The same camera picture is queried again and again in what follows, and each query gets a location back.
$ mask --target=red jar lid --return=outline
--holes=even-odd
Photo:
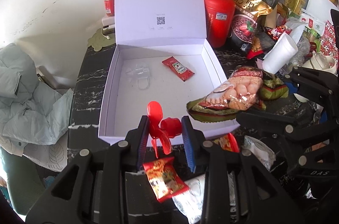
[[[211,8],[235,8],[235,2],[233,0],[204,0],[205,5]]]

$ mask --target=cookie bag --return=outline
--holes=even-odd
[[[173,161],[174,157],[167,157],[143,164],[147,179],[159,202],[189,190],[177,175]]]
[[[263,84],[263,72],[249,66],[237,68],[227,81],[202,99],[186,105],[188,113],[201,122],[220,122],[235,118],[258,100],[257,92]]]

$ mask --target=label sticker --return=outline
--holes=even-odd
[[[217,13],[215,19],[216,20],[227,20],[227,14]]]
[[[184,67],[181,63],[179,63],[179,62],[176,62],[176,63],[174,63],[174,64],[172,64],[173,65],[173,67],[175,68],[175,70],[179,73],[179,74],[183,74],[186,70],[187,70],[187,68],[186,67]]]

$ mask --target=red canister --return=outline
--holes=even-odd
[[[233,0],[204,0],[206,9],[207,40],[213,48],[225,44],[235,11]]]

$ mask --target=red plastic bag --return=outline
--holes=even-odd
[[[167,157],[144,163],[144,169],[159,202],[189,190],[173,167],[174,157]]]
[[[215,139],[213,142],[220,145],[225,151],[240,152],[237,140],[232,133],[228,133],[218,139]]]
[[[189,70],[187,67],[184,67],[174,57],[170,57],[164,60],[162,63],[167,65],[183,81],[188,80],[194,75],[191,70]]]

